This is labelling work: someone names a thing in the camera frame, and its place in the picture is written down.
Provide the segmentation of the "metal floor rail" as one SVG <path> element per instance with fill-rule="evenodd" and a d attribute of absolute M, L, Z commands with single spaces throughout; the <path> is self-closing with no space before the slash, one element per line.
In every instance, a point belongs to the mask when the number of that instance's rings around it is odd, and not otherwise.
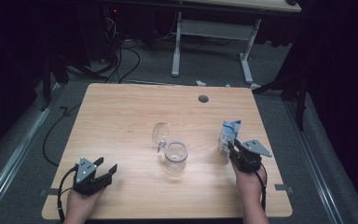
<path fill-rule="evenodd" d="M 55 84 L 49 107 L 38 97 L 0 141 L 0 224 L 51 224 L 42 218 L 47 196 L 65 145 L 63 84 Z"/>
<path fill-rule="evenodd" d="M 324 210 L 330 220 L 331 224 L 344 224 L 341 214 L 337 209 L 336 202 L 331 194 L 331 190 L 328 187 L 324 175 L 316 161 L 310 143 L 307 139 L 307 136 L 299 129 L 296 123 L 296 112 L 294 106 L 291 103 L 283 102 L 286 112 L 291 120 L 291 123 L 294 125 L 296 130 L 296 135 L 299 139 L 301 145 L 301 151 L 305 157 L 307 167 L 309 169 L 312 181 L 315 185 L 315 188 L 318 192 L 319 198 L 324 206 Z"/>

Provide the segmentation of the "black stand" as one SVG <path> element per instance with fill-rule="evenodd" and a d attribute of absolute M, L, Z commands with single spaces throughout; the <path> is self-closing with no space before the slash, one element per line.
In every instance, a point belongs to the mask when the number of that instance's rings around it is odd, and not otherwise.
<path fill-rule="evenodd" d="M 59 84 L 66 84 L 69 77 L 63 57 L 59 54 L 48 54 L 43 61 L 42 90 L 43 104 L 41 110 L 45 111 L 51 101 L 51 77 L 55 77 Z"/>
<path fill-rule="evenodd" d="M 276 80 L 262 85 L 253 90 L 253 94 L 259 94 L 268 90 L 282 89 L 281 99 L 283 101 L 296 100 L 295 123 L 298 129 L 303 132 L 304 111 L 306 109 L 306 95 L 309 76 L 307 74 L 292 74 L 288 77 L 277 78 Z"/>

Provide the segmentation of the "white and blue milk carton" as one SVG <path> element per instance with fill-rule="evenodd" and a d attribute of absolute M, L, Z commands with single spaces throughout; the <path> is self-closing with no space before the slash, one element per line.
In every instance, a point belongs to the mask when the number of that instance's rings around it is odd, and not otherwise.
<path fill-rule="evenodd" d="M 228 149 L 228 143 L 234 142 L 238 136 L 240 127 L 240 119 L 234 121 L 224 121 L 222 124 L 222 129 L 218 138 L 218 149 L 226 161 L 229 161 L 230 150 Z"/>

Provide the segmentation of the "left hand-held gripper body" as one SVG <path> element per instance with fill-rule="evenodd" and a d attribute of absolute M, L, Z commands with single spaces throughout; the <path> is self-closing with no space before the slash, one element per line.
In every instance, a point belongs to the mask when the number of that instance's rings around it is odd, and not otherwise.
<path fill-rule="evenodd" d="M 74 177 L 73 190 L 79 194 L 90 196 L 111 185 L 112 176 L 108 173 L 99 177 L 95 176 L 98 167 L 88 159 L 81 157 Z"/>

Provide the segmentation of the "white-framed desk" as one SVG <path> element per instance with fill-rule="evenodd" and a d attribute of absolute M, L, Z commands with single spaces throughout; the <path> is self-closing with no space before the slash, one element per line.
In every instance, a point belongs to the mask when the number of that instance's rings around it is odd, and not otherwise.
<path fill-rule="evenodd" d="M 179 7 L 189 4 L 198 4 L 200 7 L 232 7 L 233 9 L 249 9 L 255 13 L 300 13 L 302 8 L 296 3 L 290 6 L 285 0 L 178 0 Z M 172 58 L 172 76 L 178 77 L 180 74 L 181 62 L 181 38 L 183 35 L 213 37 L 230 40 L 246 41 L 243 52 L 239 54 L 241 69 L 245 82 L 251 90 L 259 88 L 260 85 L 255 84 L 250 71 L 248 58 L 255 42 L 262 18 L 256 16 L 247 24 L 235 24 L 228 21 L 211 21 L 206 19 L 184 19 L 182 12 L 176 14 L 176 35 L 175 49 Z"/>

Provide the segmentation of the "clear glass cup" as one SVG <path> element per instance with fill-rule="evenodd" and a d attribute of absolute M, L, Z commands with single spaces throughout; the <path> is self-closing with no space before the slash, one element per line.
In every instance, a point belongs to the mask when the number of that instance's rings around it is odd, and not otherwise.
<path fill-rule="evenodd" d="M 159 122 L 152 131 L 152 143 L 157 153 L 164 153 L 164 165 L 172 172 L 180 172 L 186 167 L 188 149 L 180 141 L 170 140 L 170 127 L 166 122 Z"/>

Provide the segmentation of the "person's left hand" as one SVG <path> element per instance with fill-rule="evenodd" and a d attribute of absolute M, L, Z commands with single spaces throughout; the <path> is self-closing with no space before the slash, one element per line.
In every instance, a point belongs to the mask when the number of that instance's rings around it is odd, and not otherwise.
<path fill-rule="evenodd" d="M 85 196 L 71 189 L 67 197 L 66 216 L 63 224 L 85 224 L 103 192 L 104 189 L 101 189 L 90 196 Z"/>

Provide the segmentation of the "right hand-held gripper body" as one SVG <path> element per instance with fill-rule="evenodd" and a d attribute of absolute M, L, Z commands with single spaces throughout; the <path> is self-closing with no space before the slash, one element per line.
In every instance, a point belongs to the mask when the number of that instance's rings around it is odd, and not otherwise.
<path fill-rule="evenodd" d="M 232 163 L 243 173 L 258 171 L 262 165 L 262 156 L 269 158 L 272 157 L 272 153 L 268 151 L 257 139 L 244 141 L 241 142 L 241 144 L 245 147 L 245 150 L 238 150 L 234 146 L 235 152 L 230 159 Z"/>

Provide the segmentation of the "person's right hand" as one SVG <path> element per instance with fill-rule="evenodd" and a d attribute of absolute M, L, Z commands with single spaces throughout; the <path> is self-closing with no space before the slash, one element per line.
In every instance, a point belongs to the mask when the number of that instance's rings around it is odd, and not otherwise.
<path fill-rule="evenodd" d="M 266 185 L 266 171 L 263 166 L 256 173 L 243 173 L 232 165 L 236 176 L 236 186 L 241 201 L 248 204 L 261 204 L 262 187 Z"/>

